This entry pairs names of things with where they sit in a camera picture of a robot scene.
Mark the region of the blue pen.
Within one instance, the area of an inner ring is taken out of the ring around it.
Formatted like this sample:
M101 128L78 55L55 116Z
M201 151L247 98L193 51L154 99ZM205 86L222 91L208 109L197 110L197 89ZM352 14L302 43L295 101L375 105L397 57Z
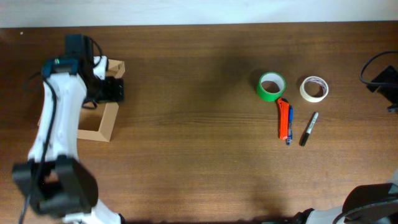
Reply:
M289 146L293 139L293 131L292 131L292 124L294 120L294 109L292 106L289 106L289 117L288 117L288 136L286 143Z

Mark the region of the green tape roll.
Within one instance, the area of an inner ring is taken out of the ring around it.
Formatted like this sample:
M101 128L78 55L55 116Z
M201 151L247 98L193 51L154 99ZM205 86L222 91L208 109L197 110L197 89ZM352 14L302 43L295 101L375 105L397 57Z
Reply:
M265 88L262 87L262 84L264 82L275 83L278 86L279 91L276 93L271 93L267 91ZM282 75L276 72L267 72L260 77L256 87L256 93L264 101L275 101L283 94L285 88L286 82Z

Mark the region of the beige masking tape roll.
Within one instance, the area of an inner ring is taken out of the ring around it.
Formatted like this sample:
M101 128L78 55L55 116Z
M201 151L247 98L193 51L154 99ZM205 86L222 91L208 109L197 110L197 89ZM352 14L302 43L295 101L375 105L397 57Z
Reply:
M305 90L305 85L307 83L316 83L320 86L320 88L322 89L322 96L311 96L307 93L307 91ZM302 96L302 98L308 102L311 103L318 103L321 102L329 93L329 86L327 84L326 81L324 81L324 79L320 78L320 77L316 77L316 76L310 76L307 77L300 85L300 94Z

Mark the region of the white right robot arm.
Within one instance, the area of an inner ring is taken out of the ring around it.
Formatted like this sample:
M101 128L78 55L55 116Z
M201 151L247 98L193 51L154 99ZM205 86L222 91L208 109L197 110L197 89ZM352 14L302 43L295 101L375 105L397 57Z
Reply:
M392 105L388 111L397 112L397 70L388 66L371 82L371 92L378 91ZM353 189L341 207L329 210L309 208L297 213L293 224L311 223L397 223L397 173L384 184L360 185Z

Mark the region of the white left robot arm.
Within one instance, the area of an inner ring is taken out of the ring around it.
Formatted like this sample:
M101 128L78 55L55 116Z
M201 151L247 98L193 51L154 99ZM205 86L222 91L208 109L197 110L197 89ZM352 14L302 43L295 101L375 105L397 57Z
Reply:
M98 47L87 35L68 34L65 53L39 72L45 93L39 130L27 162L12 168L25 199L19 223L28 208L64 223L125 223L99 199L96 179L78 160L81 109L124 99L124 80L106 76L109 59L94 55Z

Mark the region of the brown cardboard box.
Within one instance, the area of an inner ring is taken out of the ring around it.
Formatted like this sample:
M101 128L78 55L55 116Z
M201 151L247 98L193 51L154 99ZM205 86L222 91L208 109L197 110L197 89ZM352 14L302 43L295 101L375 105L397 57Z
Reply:
M36 142L110 141L119 103L95 103L90 93L99 80L123 78L124 72L123 61L105 56L96 56L92 65L75 59L46 62L42 70L45 103Z

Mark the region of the orange utility knife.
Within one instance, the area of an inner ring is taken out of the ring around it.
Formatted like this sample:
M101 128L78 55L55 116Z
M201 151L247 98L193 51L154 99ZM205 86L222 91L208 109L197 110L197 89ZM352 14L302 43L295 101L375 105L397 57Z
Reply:
M279 139L286 140L289 133L289 103L284 98L277 99L279 108Z

